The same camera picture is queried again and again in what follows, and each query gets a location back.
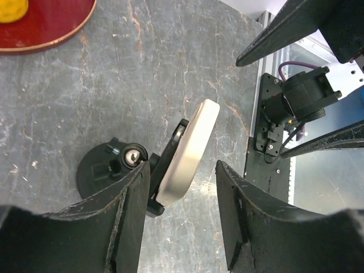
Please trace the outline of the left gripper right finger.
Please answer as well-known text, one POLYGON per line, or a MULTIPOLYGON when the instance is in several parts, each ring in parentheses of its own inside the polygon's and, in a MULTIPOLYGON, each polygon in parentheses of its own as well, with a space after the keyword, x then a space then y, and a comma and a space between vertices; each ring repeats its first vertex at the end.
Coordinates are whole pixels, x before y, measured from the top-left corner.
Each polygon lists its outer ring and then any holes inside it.
POLYGON ((323 215, 295 207, 221 160, 216 183, 229 271, 363 271, 363 210, 323 215))

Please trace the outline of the phone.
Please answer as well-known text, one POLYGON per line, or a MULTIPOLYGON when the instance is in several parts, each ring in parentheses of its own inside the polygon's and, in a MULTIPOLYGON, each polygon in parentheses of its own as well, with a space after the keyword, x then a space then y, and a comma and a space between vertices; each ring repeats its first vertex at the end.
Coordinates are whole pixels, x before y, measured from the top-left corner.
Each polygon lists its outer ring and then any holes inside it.
POLYGON ((188 191, 209 142, 219 111, 218 103, 205 99, 188 122, 159 185, 156 201, 162 206, 172 205, 183 198, 188 191))

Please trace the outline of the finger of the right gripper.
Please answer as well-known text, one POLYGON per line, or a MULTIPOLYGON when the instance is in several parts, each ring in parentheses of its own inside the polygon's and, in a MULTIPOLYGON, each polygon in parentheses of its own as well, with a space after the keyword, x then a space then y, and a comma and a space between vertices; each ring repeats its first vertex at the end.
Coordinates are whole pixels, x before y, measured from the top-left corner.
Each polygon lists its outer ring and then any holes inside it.
POLYGON ((305 142, 280 154, 288 159, 316 151, 363 148, 363 120, 305 142))

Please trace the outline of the black phone stand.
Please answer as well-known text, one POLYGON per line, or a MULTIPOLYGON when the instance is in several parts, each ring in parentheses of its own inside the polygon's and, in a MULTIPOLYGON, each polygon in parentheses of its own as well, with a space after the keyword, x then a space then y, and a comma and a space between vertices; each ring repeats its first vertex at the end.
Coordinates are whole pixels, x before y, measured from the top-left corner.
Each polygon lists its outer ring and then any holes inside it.
POLYGON ((148 155, 139 143, 125 143, 112 138, 91 149, 81 160, 76 172, 76 185, 81 198, 86 199, 127 176, 143 162, 150 164, 150 189, 147 215, 155 218, 164 213, 165 206, 156 200, 159 186, 176 153, 189 121, 181 119, 162 154, 148 155))

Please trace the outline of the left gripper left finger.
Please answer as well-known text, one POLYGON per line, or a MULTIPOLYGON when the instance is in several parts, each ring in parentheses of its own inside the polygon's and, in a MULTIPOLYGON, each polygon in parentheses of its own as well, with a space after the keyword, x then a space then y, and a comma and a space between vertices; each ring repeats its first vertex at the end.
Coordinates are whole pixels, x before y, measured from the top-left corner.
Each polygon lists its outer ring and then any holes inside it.
POLYGON ((137 272, 149 184, 145 162, 57 213, 1 206, 1 271, 137 272))

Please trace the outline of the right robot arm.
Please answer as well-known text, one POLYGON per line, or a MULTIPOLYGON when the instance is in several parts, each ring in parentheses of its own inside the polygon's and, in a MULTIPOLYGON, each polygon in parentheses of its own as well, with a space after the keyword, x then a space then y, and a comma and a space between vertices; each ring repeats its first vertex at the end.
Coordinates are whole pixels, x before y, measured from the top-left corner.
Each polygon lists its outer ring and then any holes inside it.
POLYGON ((305 124, 325 116, 327 106, 363 87, 362 1, 287 1, 235 64, 247 66, 314 32, 323 35, 335 64, 310 65, 308 72, 289 78, 269 73, 260 78, 253 149, 268 164, 315 151, 363 147, 359 121, 286 148, 305 124))

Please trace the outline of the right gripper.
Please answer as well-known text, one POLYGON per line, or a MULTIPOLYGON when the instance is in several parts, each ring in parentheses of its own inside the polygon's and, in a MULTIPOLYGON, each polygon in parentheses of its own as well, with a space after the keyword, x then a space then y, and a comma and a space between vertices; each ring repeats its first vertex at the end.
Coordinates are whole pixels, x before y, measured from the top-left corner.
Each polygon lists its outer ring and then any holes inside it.
MULTIPOLYGON (((318 30, 327 1, 287 1, 272 22, 237 57, 247 66, 318 30)), ((345 64, 363 53, 363 0, 339 1, 319 28, 336 59, 345 64)))

